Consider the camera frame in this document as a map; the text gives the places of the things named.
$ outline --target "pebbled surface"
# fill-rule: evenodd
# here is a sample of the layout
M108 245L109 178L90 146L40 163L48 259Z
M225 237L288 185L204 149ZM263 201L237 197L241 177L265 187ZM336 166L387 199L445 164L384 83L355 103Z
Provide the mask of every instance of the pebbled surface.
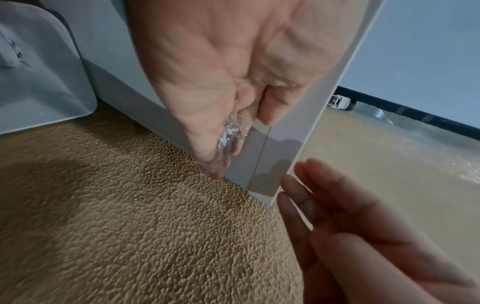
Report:
M0 137L1 303L300 302L276 207L106 104Z

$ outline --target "textured floor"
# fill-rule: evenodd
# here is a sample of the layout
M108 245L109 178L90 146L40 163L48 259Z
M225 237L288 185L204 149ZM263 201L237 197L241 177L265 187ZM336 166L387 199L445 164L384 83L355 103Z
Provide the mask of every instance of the textured floor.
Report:
M302 158L389 199L479 275L480 153L458 138L327 111ZM106 105L0 137L0 197L0 303L301 301L278 210Z

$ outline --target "palm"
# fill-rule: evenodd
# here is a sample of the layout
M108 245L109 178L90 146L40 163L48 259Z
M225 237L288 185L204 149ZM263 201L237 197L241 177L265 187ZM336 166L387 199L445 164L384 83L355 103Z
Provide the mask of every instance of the palm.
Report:
M273 124L335 66L367 3L136 0L128 13L153 88L184 125L197 160L209 163L232 111L246 131L257 114Z
M470 276L387 205L348 178L315 160L299 163L295 174L309 191L292 177L282 180L282 188L313 226L362 237L442 302L479 298L478 286ZM318 261L311 248L310 232L294 220L298 217L291 207L279 199L279 208L303 270L305 302L346 302L332 274Z

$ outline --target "black strip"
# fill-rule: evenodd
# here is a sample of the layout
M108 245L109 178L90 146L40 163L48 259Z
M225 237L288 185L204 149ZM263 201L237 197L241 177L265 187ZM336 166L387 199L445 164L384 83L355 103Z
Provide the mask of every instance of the black strip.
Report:
M344 87L337 87L335 94L348 97L352 100L360 101L387 112L393 112L415 120L423 121L426 124L442 128L460 135L464 135L476 140L480 140L480 129L455 122L450 119L435 116L430 113L415 110L409 107L401 106L391 101L360 93Z

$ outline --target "hand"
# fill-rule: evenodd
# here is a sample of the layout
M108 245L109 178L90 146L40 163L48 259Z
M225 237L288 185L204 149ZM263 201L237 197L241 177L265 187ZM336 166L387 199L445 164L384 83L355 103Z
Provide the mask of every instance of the hand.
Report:
M285 176L277 203L305 303L480 302L479 285L389 205L317 160L295 174L306 187Z
M224 123L240 117L240 139L258 118L277 122L344 55L368 0L127 0L142 67L183 124L197 160L215 178Z

